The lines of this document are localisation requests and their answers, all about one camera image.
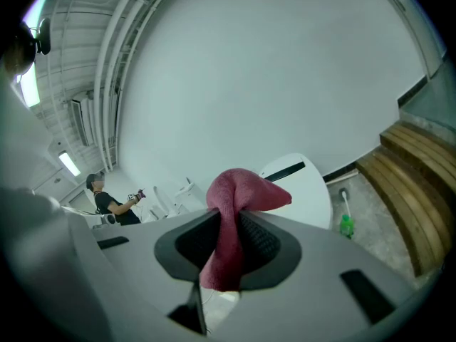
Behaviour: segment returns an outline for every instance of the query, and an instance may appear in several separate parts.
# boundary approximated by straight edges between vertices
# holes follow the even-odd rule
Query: red cloth
[[[214,252],[199,276],[203,287],[218,291],[236,291],[242,276],[244,254],[237,235],[239,211],[272,210],[291,204],[291,195],[242,168],[222,172],[206,194],[207,206],[221,214],[219,238]]]

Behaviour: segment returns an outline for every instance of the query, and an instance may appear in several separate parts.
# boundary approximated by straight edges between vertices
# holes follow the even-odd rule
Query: ceiling
[[[36,81],[40,103],[32,106],[31,110],[52,133],[54,141],[49,148],[49,154],[46,154],[46,157],[37,165],[35,174],[31,179],[31,188],[54,197],[57,193],[57,197],[60,197],[58,200],[65,197],[79,184],[84,183],[89,173],[102,169],[111,170],[109,161],[105,161],[106,164],[103,162],[102,156],[107,157],[105,145],[101,145],[101,148],[96,145],[88,147],[83,145],[69,103],[77,93],[87,92],[89,98],[95,96],[95,74],[97,69],[100,69],[98,60],[102,51],[103,38],[107,34],[108,24],[115,15],[116,7],[121,1],[46,0],[41,12],[40,20],[51,19],[51,52],[47,56],[36,56]],[[98,91],[100,125],[104,120],[102,109],[105,98],[103,91],[108,62],[119,31],[138,0],[126,1],[127,4],[115,24],[113,35],[108,40],[109,44],[104,56]],[[131,25],[128,25],[129,29],[122,40],[120,53],[115,55],[115,67],[108,91],[109,131],[107,136],[113,167],[117,162],[115,135],[121,76],[126,67],[125,63],[130,54],[130,47],[138,34],[138,27],[153,6],[154,1],[145,0],[141,3],[140,9],[137,13],[135,12]],[[81,171],[80,175],[72,176],[58,160],[57,154],[64,150]]]

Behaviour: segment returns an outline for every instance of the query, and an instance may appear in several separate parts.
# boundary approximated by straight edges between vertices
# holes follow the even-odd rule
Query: black t-shirt
[[[97,204],[97,208],[101,214],[111,214],[108,207],[111,202],[116,203],[117,205],[122,205],[121,202],[118,202],[112,196],[110,196],[107,192],[97,192],[94,194],[95,196],[95,203]],[[116,215],[115,220],[117,220],[120,225],[129,225],[129,224],[138,224],[140,220],[136,217],[135,213],[131,209],[127,210],[125,213],[121,215]]]

